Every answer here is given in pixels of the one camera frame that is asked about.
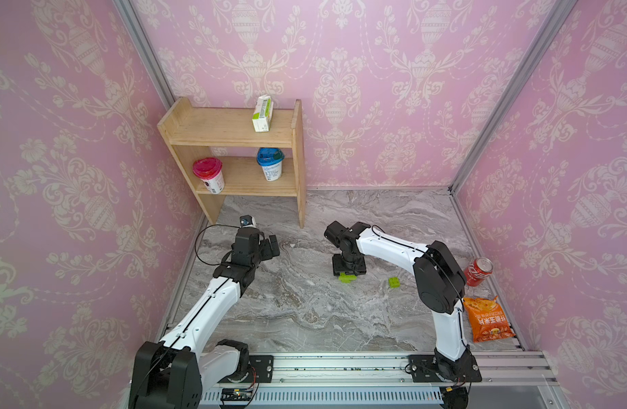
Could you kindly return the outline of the green lego brick base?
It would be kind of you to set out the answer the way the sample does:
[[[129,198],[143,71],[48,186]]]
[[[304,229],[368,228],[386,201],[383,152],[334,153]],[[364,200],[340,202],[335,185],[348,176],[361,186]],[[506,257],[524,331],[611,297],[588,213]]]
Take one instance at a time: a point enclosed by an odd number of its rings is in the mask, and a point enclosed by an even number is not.
[[[342,283],[351,283],[351,282],[357,280],[357,276],[354,275],[354,274],[344,274],[344,273],[341,273],[341,274],[339,274],[338,279]]]

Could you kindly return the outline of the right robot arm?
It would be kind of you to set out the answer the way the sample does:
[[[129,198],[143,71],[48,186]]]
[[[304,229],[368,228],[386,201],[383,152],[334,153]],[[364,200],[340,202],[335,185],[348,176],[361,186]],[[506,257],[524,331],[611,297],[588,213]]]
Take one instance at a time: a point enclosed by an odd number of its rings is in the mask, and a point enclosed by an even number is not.
[[[347,228],[335,221],[327,226],[324,236],[340,250],[332,257],[335,276],[365,274],[366,256],[412,274],[420,300],[433,315],[436,341],[432,368],[437,376],[459,384],[482,381],[463,330],[467,279],[445,243],[406,241],[362,222]]]

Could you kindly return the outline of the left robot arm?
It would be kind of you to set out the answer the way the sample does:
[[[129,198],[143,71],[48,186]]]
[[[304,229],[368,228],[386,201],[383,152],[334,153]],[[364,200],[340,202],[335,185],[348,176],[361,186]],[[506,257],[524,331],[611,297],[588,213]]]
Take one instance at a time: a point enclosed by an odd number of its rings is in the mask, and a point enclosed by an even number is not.
[[[261,262],[279,254],[274,235],[264,235],[252,216],[240,218],[230,252],[216,263],[196,305],[158,342],[145,342],[136,352],[130,408],[197,408],[219,381],[240,382],[249,375],[247,344],[225,339],[209,353],[204,347],[254,281]]]

